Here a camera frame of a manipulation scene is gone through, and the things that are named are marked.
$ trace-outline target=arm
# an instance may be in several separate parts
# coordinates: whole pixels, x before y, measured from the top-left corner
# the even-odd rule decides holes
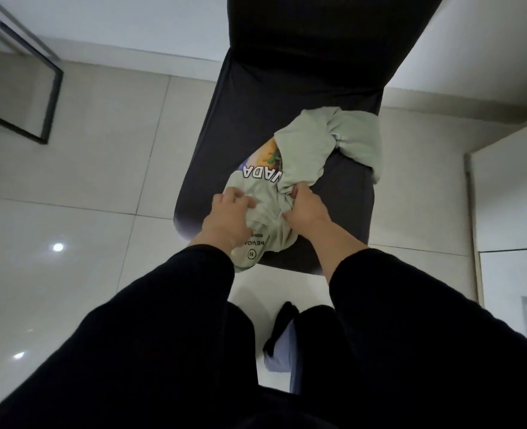
[[[229,253],[251,234],[245,211],[253,200],[226,194],[188,248],[89,313],[0,404],[0,427],[210,420],[235,275]]]
[[[313,244],[378,403],[395,415],[421,416],[430,408],[461,415],[476,407],[479,414],[487,404],[527,400],[524,336],[441,281],[368,249],[331,222],[306,184],[286,219]],[[388,408],[381,414],[391,415]]]

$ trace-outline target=black sleeve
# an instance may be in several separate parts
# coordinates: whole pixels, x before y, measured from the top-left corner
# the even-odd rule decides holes
[[[443,282],[367,249],[341,262],[330,294],[369,388],[393,412],[527,409],[527,339]]]
[[[89,313],[0,404],[0,428],[152,427],[210,418],[234,268],[189,247]]]

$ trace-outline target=person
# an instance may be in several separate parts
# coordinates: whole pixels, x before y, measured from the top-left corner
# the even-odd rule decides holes
[[[315,248],[334,306],[319,307],[302,322],[308,328],[297,329],[298,394],[258,385],[253,326],[227,302],[229,255],[250,237],[245,212],[254,205],[228,188],[214,196],[186,249],[89,313],[0,403],[0,428],[527,420],[524,336],[444,283],[368,248],[331,221],[305,183],[295,196],[285,218]]]

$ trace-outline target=floor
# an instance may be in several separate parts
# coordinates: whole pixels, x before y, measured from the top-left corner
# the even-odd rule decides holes
[[[0,128],[0,400],[87,312],[186,242],[172,214],[214,83],[65,63],[49,145]],[[475,298],[462,155],[512,129],[381,112],[385,172],[371,244]],[[260,349],[286,300],[330,304],[324,278],[257,265],[230,300]],[[260,383],[287,389],[258,352]]]

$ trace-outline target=black frame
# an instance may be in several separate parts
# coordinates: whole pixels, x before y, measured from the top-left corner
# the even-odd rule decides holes
[[[63,71],[2,21],[0,22],[0,30],[9,35],[12,39],[14,39],[25,49],[27,49],[31,54],[37,57],[38,60],[44,63],[55,73],[55,78],[53,79],[53,87],[51,89],[51,94],[49,95],[49,102],[45,111],[45,119],[43,121],[43,129],[41,130],[41,136],[36,136],[35,134],[32,134],[29,131],[20,128],[17,125],[14,125],[13,123],[3,120],[2,118],[0,118],[0,126],[3,126],[4,128],[7,128],[21,136],[36,141],[39,144],[48,144],[49,136],[51,135],[51,129],[53,127],[53,118],[55,117],[55,110],[57,108],[57,101],[59,100],[59,94],[61,91],[61,84],[63,83]]]

